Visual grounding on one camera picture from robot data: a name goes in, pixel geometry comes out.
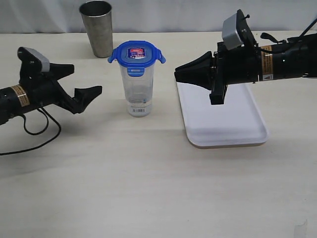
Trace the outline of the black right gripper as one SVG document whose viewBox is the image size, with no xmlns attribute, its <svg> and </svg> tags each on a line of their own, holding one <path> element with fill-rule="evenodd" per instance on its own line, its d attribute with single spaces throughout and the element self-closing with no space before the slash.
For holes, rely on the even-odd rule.
<svg viewBox="0 0 317 238">
<path fill-rule="evenodd" d="M 228 50 L 224 42 L 218 42 L 217 51 L 214 53 L 215 70 L 212 83 L 208 73 L 187 72 L 211 69 L 212 61 L 212 52 L 207 51 L 197 59 L 178 66 L 174 73 L 176 82 L 211 90 L 211 104 L 223 105 L 229 85 L 255 83 L 259 80 L 260 60 L 254 47 L 239 46 Z"/>
</svg>

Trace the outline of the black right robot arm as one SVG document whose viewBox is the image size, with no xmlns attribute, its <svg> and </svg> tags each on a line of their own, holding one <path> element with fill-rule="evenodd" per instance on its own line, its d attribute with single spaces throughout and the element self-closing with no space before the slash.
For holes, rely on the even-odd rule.
<svg viewBox="0 0 317 238">
<path fill-rule="evenodd" d="M 147 41 L 127 41 L 111 50 L 108 62 L 117 61 L 127 86 L 136 85 L 126 93 L 129 113 L 142 117 L 149 113 L 152 102 L 150 89 L 156 61 L 166 62 L 162 51 Z M 215 52 L 206 52 L 192 62 L 175 69 L 176 82 L 209 90 L 210 102 L 221 105 L 227 87 L 234 84 L 317 75 L 317 36 L 309 34 L 259 46 L 254 38 L 243 39 L 231 46 L 227 39 L 218 43 Z"/>
</svg>

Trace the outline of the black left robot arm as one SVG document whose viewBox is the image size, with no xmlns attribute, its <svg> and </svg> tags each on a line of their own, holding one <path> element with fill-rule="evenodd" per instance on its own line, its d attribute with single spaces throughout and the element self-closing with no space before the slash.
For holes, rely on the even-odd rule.
<svg viewBox="0 0 317 238">
<path fill-rule="evenodd" d="M 58 105 L 63 99 L 63 88 L 58 80 L 73 74 L 72 64 L 50 63 L 42 72 L 37 63 L 22 63 L 17 85 L 0 90 L 0 123 L 50 104 Z"/>
</svg>

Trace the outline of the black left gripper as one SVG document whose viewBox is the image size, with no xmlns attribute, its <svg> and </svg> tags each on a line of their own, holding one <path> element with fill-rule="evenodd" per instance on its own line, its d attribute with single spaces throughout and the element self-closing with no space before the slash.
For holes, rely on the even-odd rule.
<svg viewBox="0 0 317 238">
<path fill-rule="evenodd" d="M 20 106 L 18 111 L 28 113 L 40 107 L 54 104 L 73 114 L 80 114 L 96 99 L 103 87 L 75 88 L 74 97 L 70 97 L 58 80 L 72 75 L 75 71 L 73 64 L 58 64 L 50 62 L 49 72 L 28 73 L 20 68 L 19 84 L 26 91 L 29 105 Z"/>
</svg>

